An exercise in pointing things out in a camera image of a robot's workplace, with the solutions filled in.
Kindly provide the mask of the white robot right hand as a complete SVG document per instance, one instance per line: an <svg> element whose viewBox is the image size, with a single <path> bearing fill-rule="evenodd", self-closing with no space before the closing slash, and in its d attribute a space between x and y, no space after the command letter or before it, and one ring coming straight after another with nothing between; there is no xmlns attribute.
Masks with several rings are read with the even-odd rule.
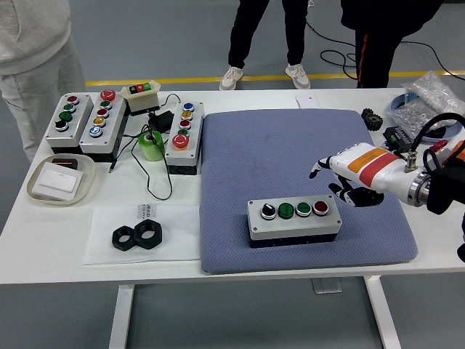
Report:
<svg viewBox="0 0 465 349"><path fill-rule="evenodd" d="M406 204L411 203L411 186L421 172L419 169L405 172L405 160L368 143L357 143L318 160L310 178L323 169L331 170L339 181L329 184L330 190L353 207L379 205L385 193L394 194Z"/></svg>

